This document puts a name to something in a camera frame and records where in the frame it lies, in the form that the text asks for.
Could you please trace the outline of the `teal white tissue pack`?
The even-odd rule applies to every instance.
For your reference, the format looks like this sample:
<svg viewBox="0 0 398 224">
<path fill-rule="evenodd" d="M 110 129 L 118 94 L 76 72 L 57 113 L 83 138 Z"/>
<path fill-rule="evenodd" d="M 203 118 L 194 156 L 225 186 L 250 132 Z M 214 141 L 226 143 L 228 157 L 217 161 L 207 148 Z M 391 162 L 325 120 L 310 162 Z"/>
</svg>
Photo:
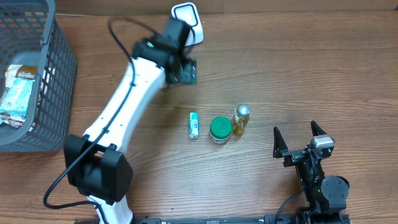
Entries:
<svg viewBox="0 0 398 224">
<path fill-rule="evenodd" d="M 188 132 L 189 138 L 197 139 L 199 136 L 199 122 L 198 122 L 197 112 L 190 113 L 188 124 L 189 124 L 189 132 Z"/>
</svg>

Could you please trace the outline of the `brown white snack packet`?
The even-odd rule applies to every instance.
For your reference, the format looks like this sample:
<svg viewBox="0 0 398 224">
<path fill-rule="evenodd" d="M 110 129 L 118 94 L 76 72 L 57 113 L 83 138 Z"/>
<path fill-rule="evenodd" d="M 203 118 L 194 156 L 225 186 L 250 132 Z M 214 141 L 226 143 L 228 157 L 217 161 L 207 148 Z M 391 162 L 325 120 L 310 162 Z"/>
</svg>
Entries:
<svg viewBox="0 0 398 224">
<path fill-rule="evenodd" d="M 36 66 L 10 65 L 5 73 L 6 88 L 11 88 L 12 84 L 17 78 L 34 81 L 36 73 L 37 73 Z"/>
</svg>

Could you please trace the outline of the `green lid white jar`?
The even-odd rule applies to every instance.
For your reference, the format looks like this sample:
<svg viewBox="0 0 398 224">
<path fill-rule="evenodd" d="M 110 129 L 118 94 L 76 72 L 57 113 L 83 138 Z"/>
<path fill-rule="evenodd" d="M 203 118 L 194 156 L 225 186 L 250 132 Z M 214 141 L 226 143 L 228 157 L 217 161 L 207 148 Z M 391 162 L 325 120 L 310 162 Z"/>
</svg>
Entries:
<svg viewBox="0 0 398 224">
<path fill-rule="evenodd" d="M 231 132 L 232 124 L 227 117 L 216 117 L 210 124 L 210 139 L 216 144 L 226 143 L 229 140 Z"/>
</svg>

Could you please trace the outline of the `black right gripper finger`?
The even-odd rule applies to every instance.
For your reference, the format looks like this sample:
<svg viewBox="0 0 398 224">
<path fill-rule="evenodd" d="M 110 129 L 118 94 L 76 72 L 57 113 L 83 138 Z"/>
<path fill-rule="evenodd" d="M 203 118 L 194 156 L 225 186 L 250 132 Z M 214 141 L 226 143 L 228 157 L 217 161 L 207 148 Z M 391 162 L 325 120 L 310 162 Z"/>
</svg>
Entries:
<svg viewBox="0 0 398 224">
<path fill-rule="evenodd" d="M 326 132 L 313 120 L 310 123 L 313 136 L 325 135 Z"/>
<path fill-rule="evenodd" d="M 282 158 L 286 152 L 289 151 L 279 129 L 277 126 L 273 129 L 274 132 L 274 149 L 273 158 Z"/>
</svg>

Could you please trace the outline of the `yellow juice bottle silver cap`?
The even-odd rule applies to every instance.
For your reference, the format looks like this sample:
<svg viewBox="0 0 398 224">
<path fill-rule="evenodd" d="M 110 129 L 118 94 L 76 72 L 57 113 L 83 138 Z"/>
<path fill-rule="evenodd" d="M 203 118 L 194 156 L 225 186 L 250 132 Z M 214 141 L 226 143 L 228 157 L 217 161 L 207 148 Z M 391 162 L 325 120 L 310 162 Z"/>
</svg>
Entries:
<svg viewBox="0 0 398 224">
<path fill-rule="evenodd" d="M 231 119 L 232 133 L 242 136 L 244 129 L 249 121 L 250 109 L 248 105 L 238 105 L 234 109 L 233 118 Z"/>
</svg>

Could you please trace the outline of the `teal white snack packet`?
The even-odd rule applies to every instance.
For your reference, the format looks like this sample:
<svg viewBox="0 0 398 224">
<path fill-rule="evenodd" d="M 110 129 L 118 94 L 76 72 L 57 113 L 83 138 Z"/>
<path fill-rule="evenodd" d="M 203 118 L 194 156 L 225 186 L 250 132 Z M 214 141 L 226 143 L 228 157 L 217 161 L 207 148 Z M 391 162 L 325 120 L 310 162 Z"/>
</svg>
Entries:
<svg viewBox="0 0 398 224">
<path fill-rule="evenodd" d="M 25 121 L 33 84 L 32 80 L 15 79 L 1 104 L 1 113 L 8 114 L 12 119 Z"/>
</svg>

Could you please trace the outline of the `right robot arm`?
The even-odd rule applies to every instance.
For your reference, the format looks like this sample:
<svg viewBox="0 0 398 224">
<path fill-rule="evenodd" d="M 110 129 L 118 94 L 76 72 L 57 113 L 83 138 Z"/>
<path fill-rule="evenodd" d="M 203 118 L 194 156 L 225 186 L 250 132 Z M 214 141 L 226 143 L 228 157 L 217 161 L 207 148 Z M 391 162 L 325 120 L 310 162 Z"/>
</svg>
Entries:
<svg viewBox="0 0 398 224">
<path fill-rule="evenodd" d="M 290 151 L 280 130 L 274 127 L 273 157 L 283 158 L 284 167 L 295 167 L 302 189 L 290 196 L 278 209 L 274 223 L 350 223 L 346 199 L 350 184 L 342 176 L 326 176 L 321 161 L 329 158 L 335 147 L 335 140 L 315 122 L 311 122 L 312 139 L 302 149 Z M 298 208 L 293 215 L 285 218 L 281 213 L 293 199 L 304 193 L 307 206 Z"/>
</svg>

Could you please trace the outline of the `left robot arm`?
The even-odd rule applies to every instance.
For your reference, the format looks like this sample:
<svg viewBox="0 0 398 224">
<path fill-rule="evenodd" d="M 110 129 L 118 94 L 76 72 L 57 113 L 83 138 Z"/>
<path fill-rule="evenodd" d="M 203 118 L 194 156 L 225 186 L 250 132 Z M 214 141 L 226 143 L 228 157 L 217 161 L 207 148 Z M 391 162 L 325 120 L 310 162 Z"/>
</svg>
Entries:
<svg viewBox="0 0 398 224">
<path fill-rule="evenodd" d="M 64 144 L 66 169 L 61 175 L 94 206 L 97 223 L 132 223 L 126 199 L 133 169 L 125 153 L 130 138 L 148 104 L 164 84 L 192 85 L 197 62 L 188 55 L 203 42 L 198 21 L 171 17 L 162 32 L 132 18 L 151 32 L 126 51 L 125 74 L 95 122 L 79 137 L 69 135 Z"/>
</svg>

